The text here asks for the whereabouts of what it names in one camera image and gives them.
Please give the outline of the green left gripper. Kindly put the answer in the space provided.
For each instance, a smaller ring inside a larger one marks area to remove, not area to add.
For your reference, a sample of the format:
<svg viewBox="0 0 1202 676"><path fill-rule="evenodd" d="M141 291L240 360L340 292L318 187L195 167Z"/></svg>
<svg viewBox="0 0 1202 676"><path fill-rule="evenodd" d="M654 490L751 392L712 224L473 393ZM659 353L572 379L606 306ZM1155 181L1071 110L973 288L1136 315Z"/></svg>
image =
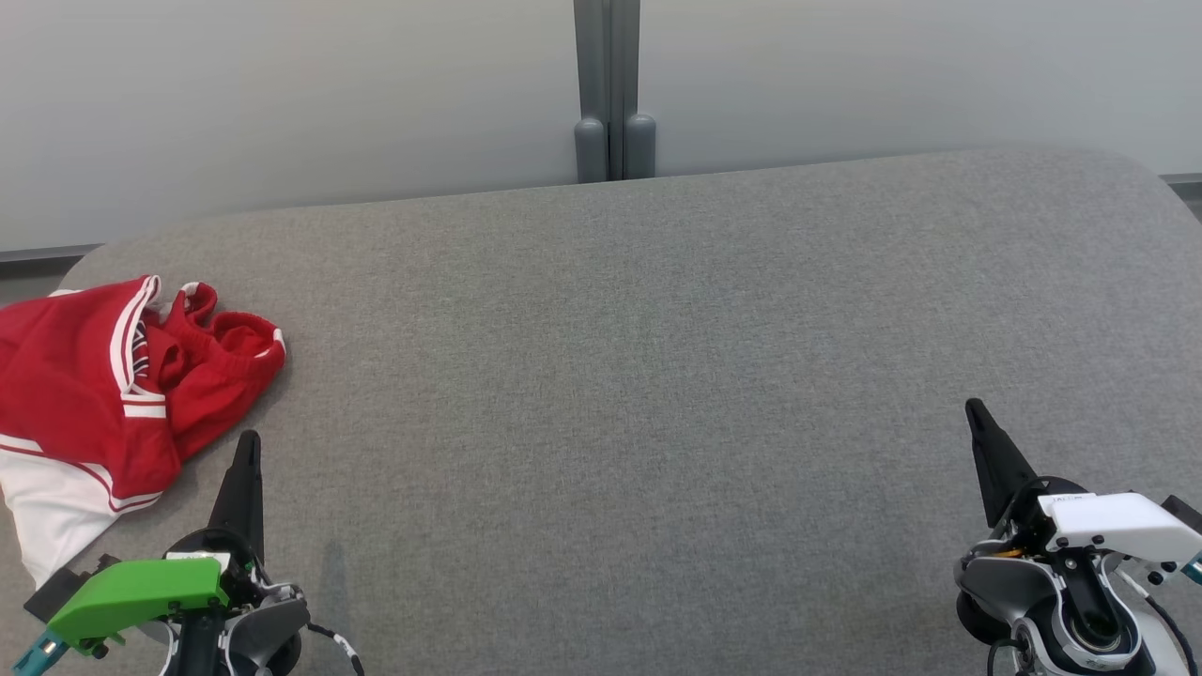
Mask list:
<svg viewBox="0 0 1202 676"><path fill-rule="evenodd" d="M106 640L154 621L182 624L190 613L233 619L262 601L264 555L262 445L258 433L238 437L206 528L189 533L159 558L107 561L66 583L50 601L48 629L90 653Z"/></svg>

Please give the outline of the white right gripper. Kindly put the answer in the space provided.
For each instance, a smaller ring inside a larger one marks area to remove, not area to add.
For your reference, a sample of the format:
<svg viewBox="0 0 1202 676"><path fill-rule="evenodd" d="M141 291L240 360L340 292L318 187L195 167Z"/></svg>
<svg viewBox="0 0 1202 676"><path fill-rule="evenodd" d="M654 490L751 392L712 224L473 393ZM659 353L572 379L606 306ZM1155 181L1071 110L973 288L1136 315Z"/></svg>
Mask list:
<svg viewBox="0 0 1202 676"><path fill-rule="evenodd" d="M986 523L986 555L996 558L1111 553L1146 563L1196 561L1200 530L1136 492L1097 496L1060 478L1039 478L984 402L965 402L966 427Z"/></svg>

